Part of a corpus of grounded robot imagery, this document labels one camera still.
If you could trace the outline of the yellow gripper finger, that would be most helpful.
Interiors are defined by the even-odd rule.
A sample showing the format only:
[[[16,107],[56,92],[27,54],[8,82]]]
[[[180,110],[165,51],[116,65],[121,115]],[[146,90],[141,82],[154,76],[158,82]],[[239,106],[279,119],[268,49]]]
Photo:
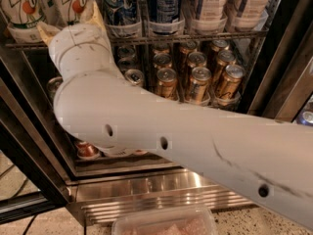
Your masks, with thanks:
[[[44,22],[39,22],[36,27],[42,41],[46,45],[49,45],[52,39],[60,32],[60,30],[57,27],[46,24]]]
[[[81,24],[93,24],[102,31],[106,30],[103,17],[95,0],[88,0],[83,12],[80,15]]]

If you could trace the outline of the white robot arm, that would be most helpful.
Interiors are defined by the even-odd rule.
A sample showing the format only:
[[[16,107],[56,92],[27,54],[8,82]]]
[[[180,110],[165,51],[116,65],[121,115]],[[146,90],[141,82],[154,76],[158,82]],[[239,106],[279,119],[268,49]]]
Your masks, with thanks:
[[[86,22],[37,29],[63,78],[54,113],[96,147],[146,150],[313,229],[313,131],[308,126],[163,99],[128,82],[95,1]]]

